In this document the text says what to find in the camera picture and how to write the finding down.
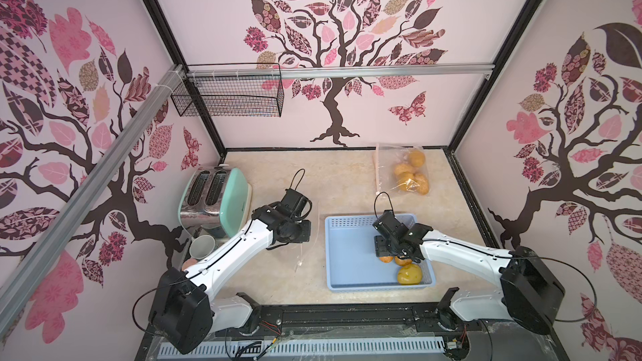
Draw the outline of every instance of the black frame edge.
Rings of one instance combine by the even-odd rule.
[[[176,37],[174,36],[174,34],[172,33],[172,29],[170,28],[170,25],[167,22],[167,18],[165,18],[165,14],[161,9],[161,5],[158,3],[158,0],[142,0],[142,2],[143,4],[145,4],[145,8],[149,13],[149,17],[151,17],[151,20],[156,26],[158,35],[160,36],[161,40],[165,44],[165,48],[167,49],[167,52],[170,54],[170,58],[172,59],[172,61],[176,65],[182,65],[185,71],[189,71],[188,64],[185,61],[185,57],[183,57],[183,53],[179,48],[179,43],[176,40]],[[207,133],[209,134],[209,137],[212,140],[212,143],[214,144],[214,146],[216,147],[216,150],[218,151],[219,157],[221,159],[225,159],[225,154],[227,150],[223,144],[221,136],[216,130],[216,126],[214,126],[212,117],[210,117],[209,114],[207,113],[207,109],[205,107],[205,102],[203,102],[203,98],[201,98],[201,96],[198,94],[196,88],[191,84],[189,79],[185,79],[184,82],[190,96],[192,97],[192,100],[194,101],[194,105],[196,105],[198,113],[200,114],[201,120],[203,121],[203,125],[205,126],[205,130],[207,130]]]
[[[502,47],[498,52],[495,61],[493,62],[495,64],[495,68],[493,69],[490,78],[486,79],[481,84],[474,96],[474,99],[470,102],[470,106],[468,110],[466,110],[466,114],[463,116],[463,118],[461,118],[461,122],[457,126],[457,130],[454,133],[453,139],[448,145],[448,148],[450,148],[450,150],[456,150],[457,147],[459,147],[459,145],[461,144],[463,137],[465,136],[466,132],[468,132],[468,129],[472,125],[475,116],[477,116],[477,112],[482,108],[486,97],[488,97],[488,94],[491,92],[493,85],[497,82],[497,78],[508,62],[510,55],[513,53],[513,50],[524,34],[524,31],[530,23],[530,20],[533,19],[533,15],[539,8],[539,5],[542,3],[542,1],[543,0],[526,0],[526,3],[524,3],[524,6],[522,6],[517,20],[515,20],[515,23],[511,27],[508,36],[506,36],[506,40],[502,44]]]

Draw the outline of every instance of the wall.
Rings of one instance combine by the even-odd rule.
[[[0,0],[0,281],[42,237],[171,61],[140,0]],[[135,299],[184,248],[176,207],[216,155],[156,114],[3,337],[3,360],[132,359]],[[146,325],[151,297],[137,318]]]
[[[525,2],[159,1],[189,63],[278,62],[284,68],[491,63]],[[481,80],[291,80],[280,118],[217,116],[214,122],[227,147],[447,145]]]
[[[457,155],[502,244],[584,271],[572,360],[642,357],[642,0],[548,0]],[[589,315],[566,287],[561,319]]]

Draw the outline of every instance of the wire basket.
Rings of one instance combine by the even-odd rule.
[[[259,68],[266,68],[265,66],[259,64]],[[188,75],[188,80],[195,87],[197,95],[202,98],[205,110],[210,116],[281,117],[283,80],[281,69],[273,70],[273,74],[262,76],[218,75],[229,74],[231,70],[213,71],[211,74],[201,72]],[[174,91],[172,101],[180,116],[199,115],[197,104],[194,103],[187,85],[181,84]]]

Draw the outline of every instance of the toaster slot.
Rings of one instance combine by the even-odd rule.
[[[196,180],[194,181],[194,184],[192,185],[192,190],[189,192],[188,205],[194,206],[198,204],[201,194],[203,194],[203,188],[205,187],[205,183],[208,179],[209,171],[203,170],[198,174]]]
[[[214,179],[212,184],[209,186],[209,193],[207,193],[207,198],[205,199],[205,204],[212,206],[218,201],[218,197],[221,195],[221,190],[223,189],[223,183],[225,182],[225,176],[227,173],[224,170],[219,170],[214,174]]]

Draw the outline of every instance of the tree trunk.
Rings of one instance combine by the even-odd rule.
[[[357,136],[358,137],[359,134],[349,132],[348,129],[346,129],[343,126],[343,116],[341,116],[341,112],[337,108],[338,103],[336,102],[336,96],[343,91],[343,87],[345,87],[348,81],[352,80],[352,77],[333,78],[331,80],[332,80],[332,87],[330,88],[327,95],[325,96],[325,99],[323,100],[323,105],[327,109],[327,112],[330,114],[330,119],[332,119],[332,124],[330,125],[330,128],[325,130],[323,134],[319,135],[318,137],[316,137],[314,140],[311,140],[310,142],[332,137],[333,138],[332,141],[335,144],[341,145],[343,147],[347,147],[346,144],[339,141],[339,137],[340,136],[344,136],[344,137]]]

